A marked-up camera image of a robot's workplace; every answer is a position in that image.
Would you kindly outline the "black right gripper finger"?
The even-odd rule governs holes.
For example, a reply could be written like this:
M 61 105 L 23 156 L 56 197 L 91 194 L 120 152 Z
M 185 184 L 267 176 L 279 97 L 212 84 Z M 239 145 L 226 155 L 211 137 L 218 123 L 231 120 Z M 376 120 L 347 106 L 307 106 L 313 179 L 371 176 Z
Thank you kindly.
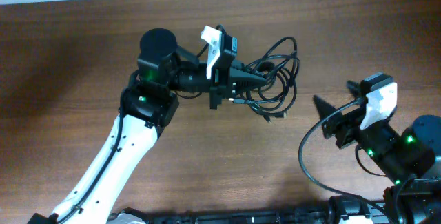
M 336 111 L 334 106 L 320 98 L 318 95 L 313 96 L 313 102 L 320 119 L 324 119 Z
M 361 96 L 362 95 L 359 83 L 357 83 L 355 81 L 348 80 L 346 82 L 346 87 L 352 96 Z

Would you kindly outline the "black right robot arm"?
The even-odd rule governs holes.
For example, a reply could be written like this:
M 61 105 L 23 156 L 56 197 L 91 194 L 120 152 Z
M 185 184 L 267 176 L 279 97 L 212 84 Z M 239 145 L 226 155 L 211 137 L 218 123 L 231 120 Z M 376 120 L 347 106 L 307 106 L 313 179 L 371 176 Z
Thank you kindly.
M 402 134 L 389 124 L 398 85 L 390 77 L 348 81 L 356 109 L 346 114 L 315 95 L 323 136 L 344 149 L 356 144 L 393 185 L 384 191 L 386 212 L 398 223 L 440 222 L 440 117 L 419 116 Z

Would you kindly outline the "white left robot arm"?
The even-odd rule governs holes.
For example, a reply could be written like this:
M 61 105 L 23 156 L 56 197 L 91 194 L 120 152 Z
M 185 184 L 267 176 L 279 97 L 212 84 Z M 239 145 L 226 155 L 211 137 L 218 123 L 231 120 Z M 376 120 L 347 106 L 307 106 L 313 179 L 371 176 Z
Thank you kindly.
M 165 28 L 140 40 L 137 70 L 120 97 L 119 114 L 103 147 L 73 190 L 51 215 L 33 214 L 30 223 L 106 223 L 135 167 L 159 140 L 179 105 L 177 92 L 209 94 L 209 106 L 263 87 L 268 77 L 236 60 L 238 40 L 205 26 L 201 38 L 208 60 L 182 48 Z

